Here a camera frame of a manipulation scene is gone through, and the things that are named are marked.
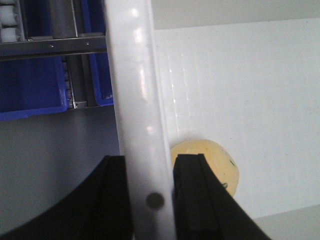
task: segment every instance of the blue plastic bin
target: blue plastic bin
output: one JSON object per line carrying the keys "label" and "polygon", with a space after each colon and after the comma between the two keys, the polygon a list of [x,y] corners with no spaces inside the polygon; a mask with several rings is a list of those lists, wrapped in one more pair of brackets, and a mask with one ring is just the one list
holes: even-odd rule
{"label": "blue plastic bin", "polygon": [[[29,36],[52,34],[48,1],[25,0]],[[0,121],[68,109],[61,57],[0,62]]]}
{"label": "blue plastic bin", "polygon": [[[51,36],[48,1],[24,0],[28,36]],[[101,0],[82,0],[85,31],[105,32]],[[106,53],[90,54],[96,102],[112,105],[113,94]],[[52,114],[68,109],[61,57],[0,62],[0,121]]]}
{"label": "blue plastic bin", "polygon": [[[82,0],[85,31],[106,32],[101,0]],[[100,106],[113,105],[113,93],[107,53],[89,55],[95,100]]]}

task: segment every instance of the gray floor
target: gray floor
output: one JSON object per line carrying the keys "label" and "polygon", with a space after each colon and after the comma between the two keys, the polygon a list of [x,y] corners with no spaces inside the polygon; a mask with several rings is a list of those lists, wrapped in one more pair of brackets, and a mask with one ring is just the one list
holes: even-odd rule
{"label": "gray floor", "polygon": [[70,193],[118,155],[113,106],[0,121],[0,235]]}
{"label": "gray floor", "polygon": [[320,205],[255,219],[273,240],[319,240]]}

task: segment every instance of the white plastic rod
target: white plastic rod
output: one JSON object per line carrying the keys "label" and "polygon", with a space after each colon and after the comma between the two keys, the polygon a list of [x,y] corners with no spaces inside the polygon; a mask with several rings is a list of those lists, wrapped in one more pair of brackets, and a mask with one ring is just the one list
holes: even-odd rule
{"label": "white plastic rod", "polygon": [[149,0],[105,0],[116,124],[136,240],[175,240],[173,174],[158,91]]}

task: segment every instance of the white surface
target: white surface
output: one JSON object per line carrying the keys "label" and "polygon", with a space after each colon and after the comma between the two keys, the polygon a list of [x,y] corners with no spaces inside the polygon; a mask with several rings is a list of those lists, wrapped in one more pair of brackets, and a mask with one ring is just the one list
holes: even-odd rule
{"label": "white surface", "polygon": [[255,219],[272,240],[319,240],[320,205]]}
{"label": "white surface", "polygon": [[152,0],[156,29],[320,18],[319,0]]}
{"label": "white surface", "polygon": [[[114,109],[135,239],[174,240],[174,184],[160,109],[151,2],[106,0],[105,4]],[[151,193],[163,196],[162,208],[147,206]]]}
{"label": "white surface", "polygon": [[320,19],[156,30],[171,146],[210,139],[258,218],[320,204]]}

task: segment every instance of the white wall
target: white wall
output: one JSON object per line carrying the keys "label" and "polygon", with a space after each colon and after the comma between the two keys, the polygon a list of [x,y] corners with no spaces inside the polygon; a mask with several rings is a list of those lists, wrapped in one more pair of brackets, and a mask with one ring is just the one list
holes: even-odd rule
{"label": "white wall", "polygon": [[152,0],[156,29],[320,18],[319,0]]}
{"label": "white wall", "polygon": [[320,18],[155,36],[170,144],[224,146],[252,218],[320,204]]}

